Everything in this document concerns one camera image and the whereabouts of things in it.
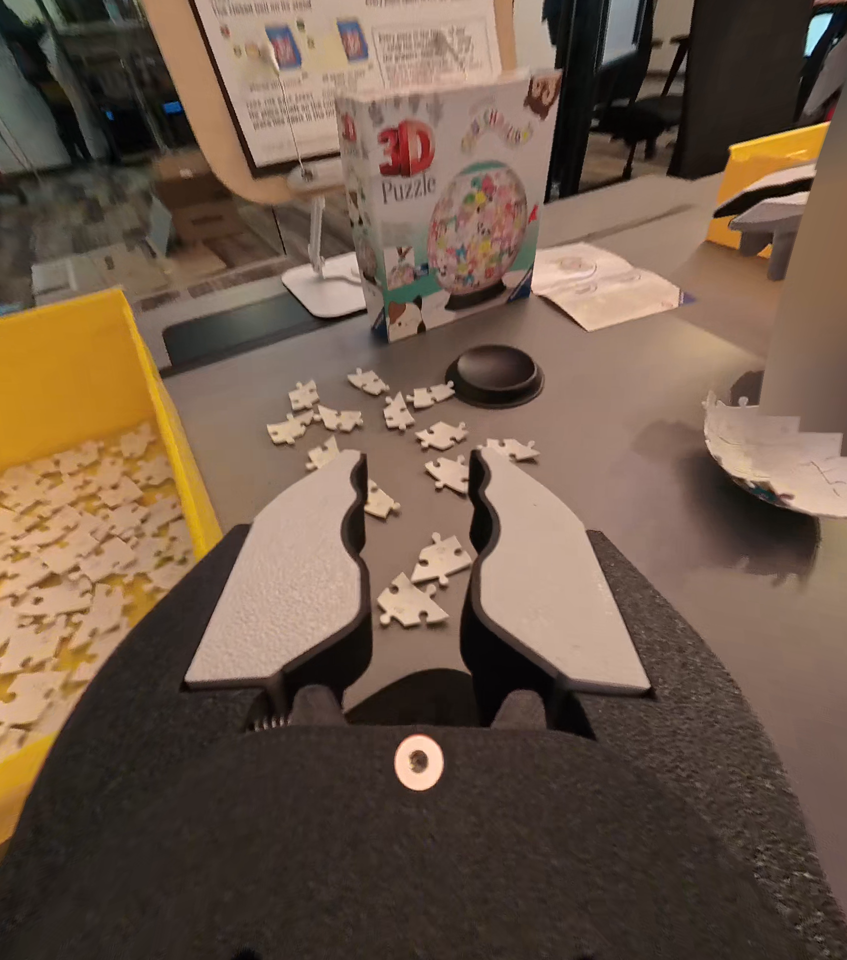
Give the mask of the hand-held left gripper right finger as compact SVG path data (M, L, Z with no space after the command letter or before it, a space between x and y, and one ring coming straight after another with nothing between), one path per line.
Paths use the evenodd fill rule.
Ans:
M462 645L508 651L546 689L640 697L652 683L582 519L488 447L470 454L475 551Z

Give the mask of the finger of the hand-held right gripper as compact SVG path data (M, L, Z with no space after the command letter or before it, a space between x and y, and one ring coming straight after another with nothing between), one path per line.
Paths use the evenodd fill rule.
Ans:
M766 276L771 282L782 282L787 276L809 198L809 191L765 198L729 221L729 228L740 234L742 257L755 258L770 248Z
M801 223L816 175L807 162L766 174L721 203L713 219L731 223Z

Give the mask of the yellow storage bin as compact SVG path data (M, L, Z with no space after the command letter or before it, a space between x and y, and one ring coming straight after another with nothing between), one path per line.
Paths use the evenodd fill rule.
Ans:
M715 210L767 174L808 162L816 164L829 128L830 122L824 122L731 145L716 194ZM729 219L712 216L705 240L736 251L741 234L730 229Z
M0 318L0 473L142 422L155 424L166 447L194 567L220 542L221 528L125 295L111 290ZM0 845L58 733L0 762Z

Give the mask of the scattered loose puzzle pieces group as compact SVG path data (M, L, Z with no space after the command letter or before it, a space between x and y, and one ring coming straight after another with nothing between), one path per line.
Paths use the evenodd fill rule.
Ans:
M384 425L401 435L415 426L414 410L423 412L438 403L455 399L454 388L446 381L412 390L411 400L407 401L401 392L387 393L387 385L372 370L358 368L346 379L361 393L373 398L384 396ZM298 381L289 390L288 400L290 412L284 420L267 427L272 444L293 447L312 424L322 425L331 434L324 443L309 450L306 464L309 472L323 469L341 455L334 437L337 433L351 433L364 423L360 411L336 410L322 404L313 379ZM422 451L441 453L441 457L424 464L424 471L433 480L436 491L451 490L458 496L468 492L469 468L464 456L460 453L453 459L445 456L448 451L462 445L468 435L465 422L451 424L445 421L436 421L415 433ZM452 576L467 570L472 563L470 555L456 536L432 534L430 544L420 551L411 575L398 575L382 594L382 624L396 619L401 626L408 628L427 621L431 615L436 621L444 619L445 615L438 613L437 606L432 602L435 586L445 588Z

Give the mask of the assembled white puzzle section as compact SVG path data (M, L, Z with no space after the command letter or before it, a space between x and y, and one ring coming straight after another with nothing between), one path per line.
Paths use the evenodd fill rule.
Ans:
M731 481L773 506L817 519L847 520L842 435L802 431L797 416L764 414L746 398L703 402L710 457Z

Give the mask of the black round ball stand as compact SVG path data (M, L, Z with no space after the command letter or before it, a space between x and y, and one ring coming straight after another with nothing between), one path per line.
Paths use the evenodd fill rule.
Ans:
M525 405L544 390L543 368L522 349L502 343L473 346L455 358L444 374L460 402L479 409Z

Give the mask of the heap of small puzzle pieces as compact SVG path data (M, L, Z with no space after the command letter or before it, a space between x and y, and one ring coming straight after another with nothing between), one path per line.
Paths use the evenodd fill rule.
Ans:
M194 560L152 421L0 472L0 762L57 734Z

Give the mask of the white instruction leaflet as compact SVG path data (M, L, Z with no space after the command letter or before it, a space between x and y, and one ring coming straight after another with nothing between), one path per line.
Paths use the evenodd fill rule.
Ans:
M582 242L538 249L532 289L588 332L667 313L693 300L652 270Z

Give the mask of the black office chair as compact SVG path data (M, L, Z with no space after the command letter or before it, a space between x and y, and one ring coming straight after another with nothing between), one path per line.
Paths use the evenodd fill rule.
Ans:
M643 158L650 162L656 158L657 142L661 135L678 129L682 119L683 95L673 93L672 88L682 76L685 61L691 46L689 34L676 34L669 43L675 46L675 54L659 93L641 97L639 92L626 103L609 101L602 109L596 130L608 135L612 141L621 141L629 152L616 183L627 183L633 177L637 148L644 145Z

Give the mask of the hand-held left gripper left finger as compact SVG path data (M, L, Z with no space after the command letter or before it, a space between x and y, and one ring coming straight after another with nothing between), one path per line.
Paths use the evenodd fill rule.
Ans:
M267 504L184 675L189 690L343 694L373 653L366 456L345 450Z

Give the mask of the colourful puzzle box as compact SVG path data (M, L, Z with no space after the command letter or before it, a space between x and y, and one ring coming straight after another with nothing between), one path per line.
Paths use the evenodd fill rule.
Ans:
M372 334L393 344L528 298L563 70L336 100Z

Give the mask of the cardboard box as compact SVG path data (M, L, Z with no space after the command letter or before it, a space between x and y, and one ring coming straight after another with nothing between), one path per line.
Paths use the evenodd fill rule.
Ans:
M241 234L246 227L233 193L201 150L170 152L151 163L148 239L159 253Z

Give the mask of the dark blue panel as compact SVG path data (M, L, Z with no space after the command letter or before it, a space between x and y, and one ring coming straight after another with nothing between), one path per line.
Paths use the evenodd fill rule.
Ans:
M366 309L320 318L295 295L283 294L256 303L182 320L162 332L167 359L157 362L162 377L174 377L226 359L366 315Z

